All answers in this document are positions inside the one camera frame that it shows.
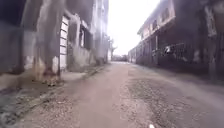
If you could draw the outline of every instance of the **sky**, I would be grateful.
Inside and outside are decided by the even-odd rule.
[[[125,55],[140,41],[138,30],[160,0],[109,0],[108,34],[117,47],[114,54]]]

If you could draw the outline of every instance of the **building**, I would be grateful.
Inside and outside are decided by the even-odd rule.
[[[0,73],[82,71],[105,62],[108,0],[0,0]]]
[[[223,3],[161,0],[138,31],[141,41],[129,56],[143,65],[223,72]]]

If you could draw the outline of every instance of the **weathered wall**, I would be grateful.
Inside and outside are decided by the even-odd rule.
[[[92,47],[88,50],[81,47],[79,44],[79,34],[81,27],[81,18],[78,14],[73,15],[67,11],[67,16],[70,18],[68,30],[68,70],[69,71],[83,71],[86,67],[95,64],[93,58]]]
[[[22,30],[0,22],[0,73],[22,70]]]

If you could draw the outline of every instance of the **alley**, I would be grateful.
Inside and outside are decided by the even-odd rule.
[[[188,74],[111,63],[69,82],[15,128],[223,128],[224,87]]]

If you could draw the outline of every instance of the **asphalt road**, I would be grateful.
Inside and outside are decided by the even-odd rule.
[[[224,86],[128,63],[70,82],[15,128],[224,128]]]

